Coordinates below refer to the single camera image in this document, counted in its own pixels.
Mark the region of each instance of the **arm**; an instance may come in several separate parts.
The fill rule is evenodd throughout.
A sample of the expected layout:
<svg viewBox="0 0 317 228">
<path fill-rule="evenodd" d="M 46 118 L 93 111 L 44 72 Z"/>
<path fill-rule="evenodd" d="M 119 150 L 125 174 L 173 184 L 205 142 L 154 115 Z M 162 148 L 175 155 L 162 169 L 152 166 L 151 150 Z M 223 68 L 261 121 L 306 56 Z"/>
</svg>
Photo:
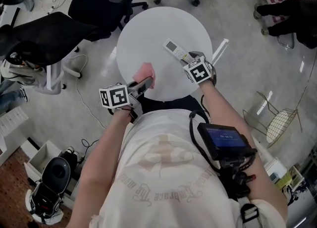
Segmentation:
<svg viewBox="0 0 317 228">
<path fill-rule="evenodd" d="M 204 81 L 200 87 L 205 95 L 205 101 L 210 113 L 211 121 L 214 124 L 233 126 L 240 134 L 243 134 L 250 146 L 256 148 L 251 133 L 245 121 L 228 103 L 228 101 L 218 92 L 210 81 Z M 246 174 L 255 174 L 257 178 L 248 183 L 251 190 L 249 199 L 261 199 L 270 203 L 283 217 L 287 219 L 287 202 L 278 188 L 273 184 L 267 175 L 262 161 L 257 154 L 254 163 L 245 170 Z"/>
<path fill-rule="evenodd" d="M 78 194 L 67 228 L 88 228 L 93 215 L 98 215 L 111 188 L 116 171 L 129 111 L 119 110 L 101 136 L 83 167 Z"/>
</svg>

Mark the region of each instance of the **strap buckle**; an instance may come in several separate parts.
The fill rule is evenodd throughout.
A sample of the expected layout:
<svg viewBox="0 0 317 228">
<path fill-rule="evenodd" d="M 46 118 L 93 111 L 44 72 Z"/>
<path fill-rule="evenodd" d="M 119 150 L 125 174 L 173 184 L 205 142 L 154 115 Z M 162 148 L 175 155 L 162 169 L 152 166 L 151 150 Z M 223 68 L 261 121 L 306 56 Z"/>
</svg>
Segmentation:
<svg viewBox="0 0 317 228">
<path fill-rule="evenodd" d="M 246 203 L 240 210 L 242 222 L 246 223 L 259 217 L 259 209 L 251 203 Z"/>
</svg>

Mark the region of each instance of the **gold wire chair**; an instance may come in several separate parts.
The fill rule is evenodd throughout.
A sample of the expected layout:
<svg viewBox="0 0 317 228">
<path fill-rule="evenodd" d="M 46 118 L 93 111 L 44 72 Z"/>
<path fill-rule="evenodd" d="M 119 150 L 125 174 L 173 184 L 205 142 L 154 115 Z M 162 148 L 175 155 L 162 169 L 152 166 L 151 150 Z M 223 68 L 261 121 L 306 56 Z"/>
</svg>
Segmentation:
<svg viewBox="0 0 317 228">
<path fill-rule="evenodd" d="M 285 132 L 285 130 L 288 128 L 288 126 L 293 121 L 294 117 L 298 116 L 299 125 L 301 127 L 301 132 L 303 132 L 301 120 L 298 115 L 298 110 L 291 110 L 288 108 L 283 109 L 282 111 L 277 110 L 263 95 L 261 92 L 257 93 L 266 101 L 268 110 L 274 114 L 273 120 L 269 123 L 268 126 L 265 126 L 261 122 L 259 122 L 258 119 L 254 118 L 252 115 L 250 115 L 247 111 L 243 110 L 243 118 L 245 122 L 251 127 L 256 129 L 258 132 L 262 133 L 266 136 L 266 140 L 268 141 L 269 145 L 267 148 L 272 147 L 274 143 L 277 142 L 277 140 L 282 136 L 282 134 Z M 251 117 L 255 121 L 257 121 L 260 125 L 262 125 L 265 128 L 266 133 L 261 131 L 260 129 L 256 128 L 255 126 L 252 126 L 248 123 L 246 116 Z"/>
</svg>

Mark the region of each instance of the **white t-shirt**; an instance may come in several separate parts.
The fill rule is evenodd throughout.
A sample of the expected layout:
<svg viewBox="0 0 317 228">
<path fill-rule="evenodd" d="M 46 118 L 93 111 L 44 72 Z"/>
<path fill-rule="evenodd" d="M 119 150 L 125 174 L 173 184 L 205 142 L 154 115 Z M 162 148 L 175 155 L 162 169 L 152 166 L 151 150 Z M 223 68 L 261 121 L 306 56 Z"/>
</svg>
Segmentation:
<svg viewBox="0 0 317 228">
<path fill-rule="evenodd" d="M 91 228 L 235 228 L 240 206 L 227 193 L 192 143 L 189 111 L 143 115 L 127 134 L 114 183 Z M 200 116 L 193 120 L 197 142 Z M 252 201 L 263 228 L 283 228 L 281 215 L 263 200 Z"/>
</svg>

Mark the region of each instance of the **chair wheel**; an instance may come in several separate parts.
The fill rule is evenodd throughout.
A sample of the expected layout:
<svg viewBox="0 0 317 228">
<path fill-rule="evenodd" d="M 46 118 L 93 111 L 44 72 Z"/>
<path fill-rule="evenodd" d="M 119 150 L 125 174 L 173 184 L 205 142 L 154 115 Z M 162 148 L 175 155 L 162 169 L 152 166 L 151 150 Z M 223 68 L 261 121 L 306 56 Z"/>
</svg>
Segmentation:
<svg viewBox="0 0 317 228">
<path fill-rule="evenodd" d="M 160 0 L 154 0 L 154 3 L 155 3 L 156 5 L 159 5 L 159 4 L 160 4 Z"/>
<path fill-rule="evenodd" d="M 196 2 L 196 1 L 193 1 L 193 2 L 192 2 L 192 5 L 195 6 L 195 7 L 197 7 L 199 4 L 200 4 L 200 3 Z"/>
</svg>

